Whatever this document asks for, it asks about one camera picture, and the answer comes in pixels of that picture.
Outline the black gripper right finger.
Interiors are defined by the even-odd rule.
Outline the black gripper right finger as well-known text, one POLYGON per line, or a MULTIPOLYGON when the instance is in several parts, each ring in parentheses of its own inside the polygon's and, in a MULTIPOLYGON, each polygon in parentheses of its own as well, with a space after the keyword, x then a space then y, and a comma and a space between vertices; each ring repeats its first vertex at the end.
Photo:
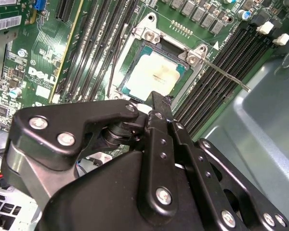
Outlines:
POLYGON ((289 231, 286 217, 208 140, 192 141, 164 111, 174 142, 179 210, 167 231, 289 231))

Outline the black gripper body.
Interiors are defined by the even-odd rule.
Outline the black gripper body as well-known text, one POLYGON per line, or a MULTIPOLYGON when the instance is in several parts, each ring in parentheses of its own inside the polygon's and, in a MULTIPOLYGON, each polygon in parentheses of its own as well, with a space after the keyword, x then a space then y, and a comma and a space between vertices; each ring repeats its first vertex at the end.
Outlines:
POLYGON ((175 169, 179 209, 166 225, 153 226, 139 213, 142 154, 117 157, 61 188, 47 203, 39 231, 202 231, 185 171, 175 169))

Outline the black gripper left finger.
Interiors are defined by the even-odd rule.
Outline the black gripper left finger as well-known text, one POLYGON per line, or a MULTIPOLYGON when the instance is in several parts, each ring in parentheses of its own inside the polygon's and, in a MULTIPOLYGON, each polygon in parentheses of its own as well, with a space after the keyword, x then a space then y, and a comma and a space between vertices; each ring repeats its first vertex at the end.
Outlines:
POLYGON ((178 209, 173 139, 164 96, 24 108, 10 128, 3 174, 42 211, 63 187, 124 154, 142 154, 137 208, 146 218, 178 209))

